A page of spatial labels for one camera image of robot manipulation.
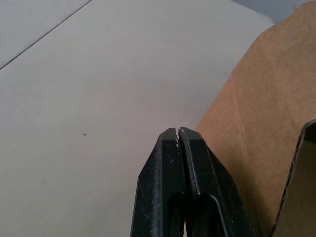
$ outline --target cardboard box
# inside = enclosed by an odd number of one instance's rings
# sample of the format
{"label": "cardboard box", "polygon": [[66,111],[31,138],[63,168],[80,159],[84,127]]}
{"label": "cardboard box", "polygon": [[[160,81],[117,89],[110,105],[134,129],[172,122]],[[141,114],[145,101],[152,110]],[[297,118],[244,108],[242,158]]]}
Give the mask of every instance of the cardboard box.
{"label": "cardboard box", "polygon": [[316,235],[316,2],[263,32],[197,126],[256,236]]}

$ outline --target white surface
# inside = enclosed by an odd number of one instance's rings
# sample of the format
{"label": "white surface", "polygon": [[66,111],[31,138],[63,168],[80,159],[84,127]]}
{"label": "white surface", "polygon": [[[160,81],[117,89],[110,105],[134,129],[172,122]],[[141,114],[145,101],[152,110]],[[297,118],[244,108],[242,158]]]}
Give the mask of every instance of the white surface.
{"label": "white surface", "polygon": [[4,67],[0,236],[129,236],[159,133],[195,128],[271,25],[230,1],[94,0]]}
{"label": "white surface", "polygon": [[1,0],[0,68],[88,0]]}

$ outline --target cardboard edge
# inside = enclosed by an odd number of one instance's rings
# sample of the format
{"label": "cardboard edge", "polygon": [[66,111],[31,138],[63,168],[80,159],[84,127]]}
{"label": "cardboard edge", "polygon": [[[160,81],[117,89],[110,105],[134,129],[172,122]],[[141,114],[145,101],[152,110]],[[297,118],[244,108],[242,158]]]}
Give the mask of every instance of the cardboard edge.
{"label": "cardboard edge", "polygon": [[316,144],[316,119],[306,123],[301,130],[299,140],[297,142],[295,153],[294,153],[294,158],[293,158],[293,161],[292,161],[292,164],[290,167],[290,171],[288,174],[288,178],[287,178],[284,192],[282,195],[282,199],[280,202],[280,208],[279,208],[277,216],[276,216],[276,221],[275,221],[275,223],[270,231],[269,237],[273,237],[275,230],[277,228],[277,225],[279,223],[280,216],[281,216],[283,208],[284,208],[284,201],[286,200],[286,197],[287,197],[287,190],[288,190],[289,186],[291,185],[292,177],[293,177],[293,174],[295,172],[295,166],[296,166],[296,163],[297,163],[297,160],[299,157],[299,153],[300,153],[300,150],[301,150],[301,147],[302,147],[304,141],[309,141],[309,142]]}

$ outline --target brown cardboard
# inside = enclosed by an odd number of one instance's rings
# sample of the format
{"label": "brown cardboard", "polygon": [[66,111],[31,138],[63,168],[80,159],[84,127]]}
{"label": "brown cardboard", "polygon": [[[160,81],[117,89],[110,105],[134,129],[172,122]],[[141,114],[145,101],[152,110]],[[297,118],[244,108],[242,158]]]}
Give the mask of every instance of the brown cardboard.
{"label": "brown cardboard", "polygon": [[257,236],[316,235],[314,119],[315,1],[258,37],[197,126]]}

